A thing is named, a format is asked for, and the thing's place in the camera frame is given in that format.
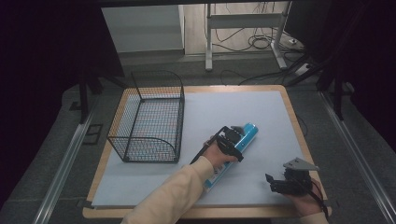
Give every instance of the wire mesh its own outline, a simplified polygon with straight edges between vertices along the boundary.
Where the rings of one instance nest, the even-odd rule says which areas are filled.
[[[178,162],[184,89],[171,72],[132,74],[111,125],[108,141],[123,161]]]

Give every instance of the long sleeve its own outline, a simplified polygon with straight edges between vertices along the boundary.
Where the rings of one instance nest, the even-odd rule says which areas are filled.
[[[121,224],[176,223],[199,199],[204,181],[213,172],[212,164],[205,157],[183,166],[127,214]]]
[[[300,221],[302,224],[328,224],[324,213],[316,213],[311,216],[301,217]]]

